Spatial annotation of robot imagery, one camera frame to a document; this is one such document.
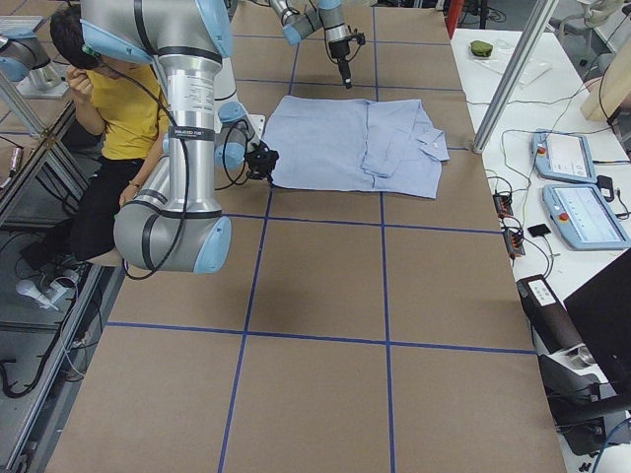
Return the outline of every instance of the metal pole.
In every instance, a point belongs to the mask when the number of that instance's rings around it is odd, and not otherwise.
[[[22,98],[16,86],[14,86],[9,80],[4,76],[4,74],[0,71],[0,99],[4,100],[11,110],[18,115],[18,118],[22,120],[27,128],[29,128],[29,132],[33,135],[40,135],[43,131],[44,124],[41,119],[33,110],[29,107],[29,105]]]
[[[486,30],[486,19],[489,16],[489,0],[480,0],[480,29]]]
[[[515,51],[506,67],[502,80],[497,86],[493,100],[491,100],[491,104],[488,110],[486,110],[486,114],[484,118],[482,118],[482,123],[480,123],[480,127],[477,130],[475,140],[473,141],[473,153],[482,153],[488,143],[491,133],[493,133],[493,130],[497,126],[504,107],[509,101],[530,59],[530,55],[558,3],[559,0],[538,0],[536,5],[534,5],[530,18],[528,18],[526,22],[524,32],[520,36],[520,41],[515,47]]]

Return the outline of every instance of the black pants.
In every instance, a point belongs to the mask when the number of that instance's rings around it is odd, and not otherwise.
[[[109,160],[103,156],[99,161],[101,167],[90,178],[70,233],[70,247],[79,261],[114,248],[114,216],[120,210],[120,193],[144,163],[144,160]]]

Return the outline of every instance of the chair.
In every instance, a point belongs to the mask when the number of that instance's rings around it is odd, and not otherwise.
[[[618,11],[624,3],[631,0],[577,0],[583,8],[583,13],[567,16],[563,19],[550,19],[550,26],[557,31],[559,42],[563,45],[566,34],[577,34],[585,38],[585,57],[589,55],[592,47],[592,34],[594,29],[606,23],[609,17]],[[573,20],[583,20],[582,27],[575,27],[569,22]],[[587,59],[581,60],[580,65],[585,66]]]

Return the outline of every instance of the cardboard floor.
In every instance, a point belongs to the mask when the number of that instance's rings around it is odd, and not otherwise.
[[[350,91],[321,32],[289,46],[242,3],[241,101],[421,99],[450,148],[438,198],[219,192],[225,267],[125,281],[48,473],[565,471],[442,14],[346,22],[367,38]]]

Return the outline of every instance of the blue tape line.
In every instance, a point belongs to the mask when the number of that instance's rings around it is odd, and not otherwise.
[[[481,352],[481,353],[502,353],[507,355],[536,355],[534,350],[523,350],[519,348],[493,348],[493,347],[471,347],[466,345],[445,345],[437,343],[416,343],[416,342],[390,342],[395,347],[428,348],[432,350],[450,350],[459,352]]]
[[[269,209],[272,204],[272,191],[269,189],[267,196],[267,208],[265,209],[265,220],[263,222],[263,229],[260,234],[260,241],[258,244],[258,253],[256,255],[256,264],[254,266],[254,275],[252,278],[252,287],[249,292],[249,300],[247,302],[247,316],[245,317],[244,335],[239,348],[239,360],[237,361],[237,368],[235,370],[235,380],[233,382],[233,391],[230,396],[230,407],[228,409],[228,416],[226,418],[226,427],[224,429],[224,439],[221,445],[221,454],[219,457],[219,465],[217,466],[217,472],[223,473],[224,464],[226,462],[226,451],[228,450],[228,438],[230,437],[230,428],[233,422],[233,415],[235,412],[235,403],[237,402],[237,389],[239,388],[239,380],[241,378],[241,369],[244,362],[245,354],[245,342],[247,341],[247,330],[249,328],[249,321],[252,316],[252,306],[254,304],[254,293],[256,291],[256,283],[258,281],[258,271],[260,269],[260,260],[263,254],[263,247],[265,245],[265,234],[267,232],[267,218],[269,216]]]
[[[219,333],[229,335],[247,335],[248,337],[269,337],[269,338],[290,338],[298,340],[312,340],[315,342],[336,342],[363,345],[390,345],[395,347],[408,348],[425,348],[429,350],[451,350],[465,352],[482,352],[482,353],[505,353],[511,355],[535,355],[533,350],[524,350],[519,348],[494,348],[494,347],[473,347],[467,345],[449,345],[441,343],[421,343],[421,342],[405,342],[400,340],[374,340],[370,338],[350,338],[350,337],[331,337],[325,335],[305,335],[301,333],[282,333],[282,332],[265,332],[265,331],[243,331],[229,328],[213,328],[198,327],[190,325],[167,325],[159,323],[142,323],[142,322],[124,322],[109,321],[107,326],[122,328],[145,328],[149,330],[173,330],[182,332],[205,332]]]
[[[328,224],[328,225],[350,225],[356,227],[380,227],[384,225],[387,229],[407,229],[407,230],[429,230],[432,232],[455,232],[459,234],[483,234],[483,235],[501,235],[499,230],[480,230],[480,229],[457,229],[451,227],[431,227],[427,225],[406,225],[406,224],[377,224],[371,222],[345,222],[343,220],[316,220],[316,219],[299,219],[296,217],[261,217],[256,215],[243,214],[225,214],[227,217],[239,217],[246,219],[265,219],[272,222],[298,222],[308,224]]]
[[[346,337],[330,337],[325,335],[304,335],[301,333],[280,333],[280,332],[264,332],[249,331],[247,335],[252,337],[268,337],[268,338],[289,338],[295,340],[310,340],[314,342],[337,342],[351,343],[360,345],[385,345],[383,340],[371,340],[369,338],[346,338]]]
[[[141,323],[141,322],[123,322],[123,321],[109,321],[107,326],[110,327],[125,327],[125,328],[151,328],[154,330],[173,330],[180,332],[206,332],[206,333],[222,333],[230,335],[243,335],[241,330],[235,330],[230,328],[212,328],[212,327],[197,327],[189,325],[167,325],[161,323]]]
[[[379,193],[382,227],[382,273],[384,277],[384,329],[386,332],[386,385],[387,422],[389,429],[390,473],[396,473],[396,449],[394,443],[394,401],[392,394],[392,354],[390,351],[390,314],[387,290],[386,203],[384,193]]]

